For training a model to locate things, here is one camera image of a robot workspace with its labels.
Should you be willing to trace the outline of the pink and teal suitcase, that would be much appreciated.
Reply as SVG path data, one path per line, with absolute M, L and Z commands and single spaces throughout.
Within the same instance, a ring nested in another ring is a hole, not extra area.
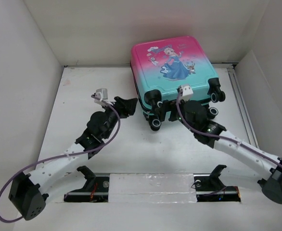
M 189 84 L 192 100 L 203 106 L 226 99 L 217 72 L 192 36 L 136 44 L 130 67 L 143 115 L 153 131 L 162 123 L 155 112 L 157 103 L 176 101 L 180 85 Z

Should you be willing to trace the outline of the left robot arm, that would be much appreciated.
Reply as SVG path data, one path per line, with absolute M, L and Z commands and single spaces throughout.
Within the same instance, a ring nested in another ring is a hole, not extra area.
M 138 100 L 122 99 L 113 102 L 93 95 L 103 111 L 90 116 L 80 137 L 62 155 L 39 161 L 40 167 L 25 173 L 18 172 L 12 179 L 9 200 L 24 220 L 38 216 L 55 197 L 75 189 L 93 188 L 95 174 L 86 163 L 119 132 L 122 119 L 134 115 Z

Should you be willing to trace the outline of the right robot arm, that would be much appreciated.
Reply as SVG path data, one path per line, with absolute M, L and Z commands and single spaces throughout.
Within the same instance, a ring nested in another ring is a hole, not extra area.
M 259 174 L 255 182 L 271 201 L 282 204 L 282 157 L 264 152 L 237 138 L 212 119 L 218 109 L 198 101 L 173 101 L 174 118 L 191 131 L 202 144 L 224 152 Z

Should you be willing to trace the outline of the aluminium frame rail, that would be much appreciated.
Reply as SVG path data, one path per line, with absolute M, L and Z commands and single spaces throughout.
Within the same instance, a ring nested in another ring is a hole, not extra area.
M 244 97 L 232 63 L 213 63 L 219 75 L 221 89 L 226 93 L 226 100 L 218 104 L 218 121 L 254 147 L 259 147 Z

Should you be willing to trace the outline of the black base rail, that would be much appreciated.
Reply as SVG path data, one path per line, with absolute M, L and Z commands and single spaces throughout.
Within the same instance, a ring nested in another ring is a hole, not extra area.
M 98 175 L 93 186 L 67 193 L 65 202 L 186 204 L 240 202 L 236 186 L 224 186 L 209 174 Z

